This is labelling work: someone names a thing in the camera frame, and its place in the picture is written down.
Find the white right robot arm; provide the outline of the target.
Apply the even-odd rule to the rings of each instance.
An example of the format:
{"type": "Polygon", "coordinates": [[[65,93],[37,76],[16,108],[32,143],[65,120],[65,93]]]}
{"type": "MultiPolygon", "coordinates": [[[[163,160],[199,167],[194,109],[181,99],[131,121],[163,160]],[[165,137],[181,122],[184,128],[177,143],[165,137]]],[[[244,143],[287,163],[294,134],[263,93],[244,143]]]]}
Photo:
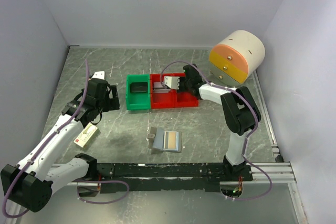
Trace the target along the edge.
{"type": "Polygon", "coordinates": [[[228,150],[223,158],[223,176],[230,181],[246,170],[245,151],[251,134],[261,120],[259,109],[245,86],[229,88],[202,79],[195,64],[183,67],[185,78],[179,89],[199,100],[215,102],[222,106],[225,122],[230,130],[228,150]]]}

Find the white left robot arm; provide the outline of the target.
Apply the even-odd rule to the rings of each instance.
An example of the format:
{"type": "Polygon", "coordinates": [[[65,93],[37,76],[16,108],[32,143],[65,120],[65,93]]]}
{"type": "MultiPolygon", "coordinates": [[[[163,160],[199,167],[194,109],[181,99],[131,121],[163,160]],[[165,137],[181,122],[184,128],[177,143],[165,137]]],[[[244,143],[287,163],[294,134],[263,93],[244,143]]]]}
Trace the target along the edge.
{"type": "Polygon", "coordinates": [[[115,85],[98,78],[88,80],[82,92],[64,107],[45,138],[16,165],[7,164],[1,170],[5,199],[28,211],[38,212],[47,205],[53,193],[69,182],[96,179],[97,160],[83,153],[77,154],[69,164],[62,165],[55,172],[50,169],[67,145],[90,122],[104,112],[119,108],[115,85]]]}

